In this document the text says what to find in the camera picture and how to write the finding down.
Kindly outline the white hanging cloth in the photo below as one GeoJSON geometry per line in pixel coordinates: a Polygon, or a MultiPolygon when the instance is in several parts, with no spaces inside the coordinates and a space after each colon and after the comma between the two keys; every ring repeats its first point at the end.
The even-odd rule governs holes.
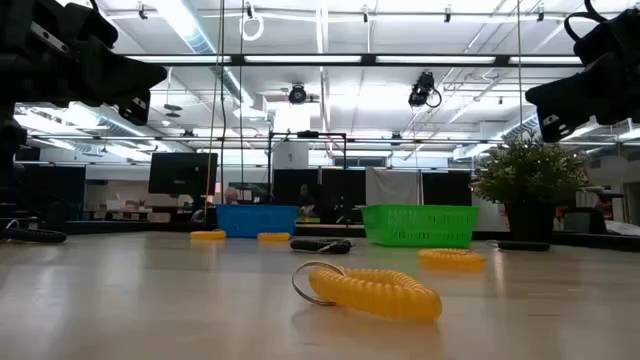
{"type": "Polygon", "coordinates": [[[377,169],[365,170],[367,205],[418,205],[419,173],[377,169]]]}

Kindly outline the black aluminium table frame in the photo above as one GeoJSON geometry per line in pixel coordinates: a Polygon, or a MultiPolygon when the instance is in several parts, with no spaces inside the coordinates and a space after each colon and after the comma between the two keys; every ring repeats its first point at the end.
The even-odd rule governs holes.
{"type": "MultiPolygon", "coordinates": [[[[61,231],[68,235],[109,234],[127,232],[178,232],[214,230],[214,225],[198,223],[153,223],[140,221],[69,221],[61,231]]],[[[300,225],[294,231],[295,236],[365,238],[363,227],[300,225]]],[[[553,232],[547,240],[550,245],[572,246],[621,252],[640,253],[640,237],[613,234],[579,234],[553,232]]]]}

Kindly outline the potted green plant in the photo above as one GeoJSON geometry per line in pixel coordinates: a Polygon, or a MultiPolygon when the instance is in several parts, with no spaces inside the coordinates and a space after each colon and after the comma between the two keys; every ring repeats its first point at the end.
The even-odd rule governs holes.
{"type": "Polygon", "coordinates": [[[556,209],[588,183],[582,162],[566,148],[538,138],[514,138],[489,152],[473,187],[504,206],[510,238],[501,250],[547,251],[556,209]]]}

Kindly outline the black room monitor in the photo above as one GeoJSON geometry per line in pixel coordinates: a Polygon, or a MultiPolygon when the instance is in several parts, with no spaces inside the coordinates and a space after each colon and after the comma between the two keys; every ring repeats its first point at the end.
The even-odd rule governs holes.
{"type": "Polygon", "coordinates": [[[148,191],[167,195],[212,195],[217,163],[215,153],[153,153],[148,191]]]}

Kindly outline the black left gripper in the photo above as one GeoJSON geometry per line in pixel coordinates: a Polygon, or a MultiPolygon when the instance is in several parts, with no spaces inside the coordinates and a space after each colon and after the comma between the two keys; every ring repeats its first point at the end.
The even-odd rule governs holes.
{"type": "Polygon", "coordinates": [[[99,49],[87,54],[87,71],[97,78],[88,82],[86,91],[80,80],[77,51],[68,54],[57,50],[25,50],[24,56],[30,63],[25,80],[24,101],[27,103],[48,102],[62,107],[85,100],[89,106],[128,106],[135,99],[148,103],[150,90],[167,76],[162,66],[99,49]]]}

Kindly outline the overhead light bar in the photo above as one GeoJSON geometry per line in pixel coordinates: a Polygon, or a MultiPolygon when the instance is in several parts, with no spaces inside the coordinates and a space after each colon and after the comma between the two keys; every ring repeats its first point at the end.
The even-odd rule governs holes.
{"type": "Polygon", "coordinates": [[[575,56],[511,54],[231,54],[128,55],[128,58],[163,66],[338,66],[338,67],[473,67],[473,68],[580,68],[575,56]]]}

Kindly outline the dark grey chair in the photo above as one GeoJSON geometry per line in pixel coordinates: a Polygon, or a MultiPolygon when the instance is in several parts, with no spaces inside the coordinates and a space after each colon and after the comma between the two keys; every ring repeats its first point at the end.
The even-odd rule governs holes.
{"type": "Polygon", "coordinates": [[[565,231],[581,234],[607,234],[604,215],[595,208],[569,208],[564,213],[565,231]]]}

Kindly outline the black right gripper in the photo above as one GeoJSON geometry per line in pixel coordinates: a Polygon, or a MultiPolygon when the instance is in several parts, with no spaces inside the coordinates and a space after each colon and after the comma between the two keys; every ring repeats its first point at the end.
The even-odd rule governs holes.
{"type": "Polygon", "coordinates": [[[640,52],[608,52],[585,65],[582,72],[552,81],[525,93],[543,123],[584,123],[594,120],[613,125],[625,119],[640,124],[640,52]],[[598,67],[603,59],[605,91],[598,67]],[[605,100],[605,114],[598,106],[605,100]]]}

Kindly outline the green plastic basket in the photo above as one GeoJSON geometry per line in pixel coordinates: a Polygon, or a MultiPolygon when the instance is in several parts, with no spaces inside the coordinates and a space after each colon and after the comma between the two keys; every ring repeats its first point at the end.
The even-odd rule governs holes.
{"type": "Polygon", "coordinates": [[[468,248],[478,208],[373,205],[361,209],[366,238],[386,247],[468,248]]]}

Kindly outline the black partition panel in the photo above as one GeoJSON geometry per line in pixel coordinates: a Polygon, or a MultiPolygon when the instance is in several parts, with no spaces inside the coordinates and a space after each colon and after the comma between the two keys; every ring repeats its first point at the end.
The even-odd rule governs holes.
{"type": "Polygon", "coordinates": [[[423,203],[425,205],[471,206],[472,191],[469,173],[423,173],[423,203]]]}
{"type": "Polygon", "coordinates": [[[273,203],[297,208],[297,221],[320,224],[361,224],[366,205],[365,172],[345,169],[275,170],[273,203]],[[299,208],[300,187],[309,186],[316,217],[304,217],[299,208]]]}

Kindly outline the black tubular stand frame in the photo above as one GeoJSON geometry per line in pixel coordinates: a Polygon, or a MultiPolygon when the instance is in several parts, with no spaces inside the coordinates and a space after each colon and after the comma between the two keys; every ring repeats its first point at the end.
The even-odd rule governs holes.
{"type": "Polygon", "coordinates": [[[270,131],[267,135],[267,148],[265,150],[267,167],[269,170],[276,170],[272,165],[272,150],[274,146],[277,146],[282,142],[306,142],[309,145],[309,166],[311,165],[311,153],[313,152],[312,147],[314,144],[321,144],[323,146],[322,150],[329,159],[333,159],[335,157],[334,150],[338,150],[342,154],[343,160],[346,160],[347,157],[348,137],[346,133],[320,132],[315,130],[303,130],[298,132],[270,131]]]}

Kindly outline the black object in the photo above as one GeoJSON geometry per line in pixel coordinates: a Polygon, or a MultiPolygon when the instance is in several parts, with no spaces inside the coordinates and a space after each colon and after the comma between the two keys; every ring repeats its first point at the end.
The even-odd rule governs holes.
{"type": "Polygon", "coordinates": [[[339,245],[328,245],[328,246],[324,246],[324,247],[296,247],[291,245],[290,243],[290,247],[292,250],[294,251],[300,251],[300,252],[310,252],[310,253],[325,253],[325,254],[347,254],[350,252],[351,248],[353,247],[353,244],[351,247],[347,247],[347,246],[339,246],[339,245]]]}

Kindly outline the blue plastic basket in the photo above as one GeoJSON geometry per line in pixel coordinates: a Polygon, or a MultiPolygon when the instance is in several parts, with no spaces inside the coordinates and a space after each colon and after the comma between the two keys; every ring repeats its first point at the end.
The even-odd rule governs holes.
{"type": "Polygon", "coordinates": [[[285,205],[218,205],[216,221],[231,238],[256,238],[260,233],[288,233],[296,228],[297,208],[285,205]]]}

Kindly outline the silver ceiling air duct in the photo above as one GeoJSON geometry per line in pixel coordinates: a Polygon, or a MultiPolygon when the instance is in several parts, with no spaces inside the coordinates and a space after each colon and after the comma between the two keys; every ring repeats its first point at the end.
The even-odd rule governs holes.
{"type": "Polygon", "coordinates": [[[254,96],[243,88],[230,68],[222,65],[223,53],[220,50],[224,43],[223,31],[219,31],[219,44],[215,45],[190,0],[152,0],[152,3],[160,17],[193,53],[213,57],[213,65],[208,69],[215,76],[214,84],[219,88],[219,97],[227,94],[235,105],[235,116],[243,115],[252,121],[267,120],[269,114],[256,108],[260,102],[256,103],[254,96]]]}
{"type": "MultiPolygon", "coordinates": [[[[72,104],[68,108],[54,106],[18,105],[14,119],[32,136],[37,135],[69,135],[69,136],[145,136],[131,127],[117,124],[105,113],[107,110],[88,108],[81,104],[72,104]]],[[[81,144],[76,140],[32,139],[34,143],[65,150],[80,150],[81,144]]],[[[139,149],[139,151],[166,152],[170,149],[157,140],[115,141],[121,147],[139,149]]]]}

